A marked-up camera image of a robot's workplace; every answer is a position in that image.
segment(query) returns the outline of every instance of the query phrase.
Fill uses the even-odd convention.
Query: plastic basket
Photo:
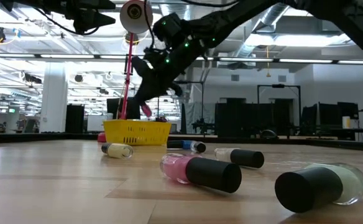
[[[104,121],[107,142],[131,146],[163,145],[172,124],[153,121]]]

